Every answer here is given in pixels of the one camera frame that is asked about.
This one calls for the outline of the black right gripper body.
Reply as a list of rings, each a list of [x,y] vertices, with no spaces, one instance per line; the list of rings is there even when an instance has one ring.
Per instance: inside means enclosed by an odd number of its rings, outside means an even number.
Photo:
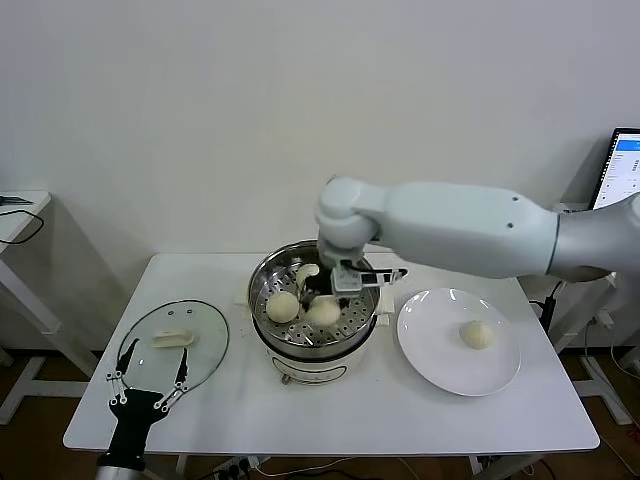
[[[307,276],[303,283],[301,290],[309,289],[314,291],[314,298],[323,295],[332,295],[332,283],[331,272],[320,271],[317,275]]]

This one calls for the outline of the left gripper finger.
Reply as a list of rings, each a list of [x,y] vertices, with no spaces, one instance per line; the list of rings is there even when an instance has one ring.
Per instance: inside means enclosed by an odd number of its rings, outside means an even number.
[[[122,354],[118,355],[115,369],[107,372],[105,375],[105,380],[109,384],[112,392],[111,399],[109,400],[110,406],[125,405],[127,403],[123,377],[127,373],[138,342],[139,339],[134,338],[129,347]]]
[[[172,390],[162,397],[161,400],[154,403],[156,410],[170,410],[171,407],[189,390],[189,386],[186,384],[188,375],[188,350],[183,349],[181,361],[174,379]]]

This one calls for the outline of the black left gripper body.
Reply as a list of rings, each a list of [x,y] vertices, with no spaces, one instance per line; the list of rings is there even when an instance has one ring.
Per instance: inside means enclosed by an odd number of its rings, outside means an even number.
[[[124,404],[110,406],[117,419],[108,450],[98,459],[99,467],[144,469],[144,453],[151,426],[165,417],[154,405],[163,395],[158,392],[127,389]]]

